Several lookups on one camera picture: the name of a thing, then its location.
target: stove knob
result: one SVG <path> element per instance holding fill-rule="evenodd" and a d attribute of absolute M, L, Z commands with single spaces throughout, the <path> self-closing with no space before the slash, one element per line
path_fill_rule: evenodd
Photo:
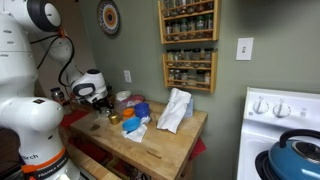
<path fill-rule="evenodd" d="M 290 115 L 291 109 L 290 107 L 285 104 L 285 103 L 280 103 L 276 105 L 273 108 L 273 113 L 278 117 L 278 118 L 284 118 Z"/>
<path fill-rule="evenodd" d="M 266 101 L 260 100 L 253 105 L 253 110 L 257 114 L 263 114 L 269 110 L 269 105 Z"/>

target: blue object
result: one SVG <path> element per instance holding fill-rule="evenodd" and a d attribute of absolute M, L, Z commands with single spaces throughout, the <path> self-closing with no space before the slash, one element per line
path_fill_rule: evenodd
<path fill-rule="evenodd" d="M 150 116 L 149 104 L 142 102 L 134 106 L 134 113 L 137 117 L 142 119 L 143 117 Z"/>
<path fill-rule="evenodd" d="M 187 105 L 186 113 L 184 114 L 184 118 L 192 117 L 193 116 L 193 99 L 190 99 L 190 102 Z"/>
<path fill-rule="evenodd" d="M 320 137 L 319 132 L 310 130 L 291 130 L 280 137 L 280 141 L 275 143 L 269 151 L 268 158 L 272 170 L 280 179 L 320 179 L 319 147 L 303 141 L 287 140 L 292 136 Z"/>
<path fill-rule="evenodd" d="M 122 124 L 122 128 L 125 131 L 134 131 L 134 130 L 138 129 L 139 126 L 140 126 L 140 118 L 139 117 L 129 118 Z"/>

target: stove control panel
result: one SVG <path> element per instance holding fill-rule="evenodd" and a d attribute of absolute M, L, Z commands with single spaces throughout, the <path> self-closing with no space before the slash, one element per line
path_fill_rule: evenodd
<path fill-rule="evenodd" d="M 248 88 L 244 120 L 320 131 L 320 94 Z"/>

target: gray wall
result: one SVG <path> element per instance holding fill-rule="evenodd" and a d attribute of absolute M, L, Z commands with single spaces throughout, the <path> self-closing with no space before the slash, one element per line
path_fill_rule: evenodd
<path fill-rule="evenodd" d="M 160 44 L 156 0 L 114 1 L 121 13 L 115 37 L 97 23 L 99 0 L 81 0 L 80 7 L 97 68 L 116 91 L 166 103 L 170 90 L 163 84 L 161 53 L 169 47 L 219 48 L 216 91 L 190 91 L 195 108 L 209 113 L 201 135 L 207 150 L 196 158 L 195 179 L 234 177 L 247 86 L 320 93 L 318 0 L 226 0 L 218 42 L 171 46 Z M 243 37 L 255 38 L 252 61 L 235 61 Z M 133 83 L 124 82 L 123 70 L 131 71 Z"/>

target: kettle lid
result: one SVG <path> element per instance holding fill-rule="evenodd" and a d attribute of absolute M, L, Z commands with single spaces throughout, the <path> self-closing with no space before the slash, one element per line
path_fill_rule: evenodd
<path fill-rule="evenodd" d="M 320 147 L 303 141 L 295 141 L 292 143 L 292 148 L 296 153 L 302 156 L 304 159 L 320 164 Z"/>

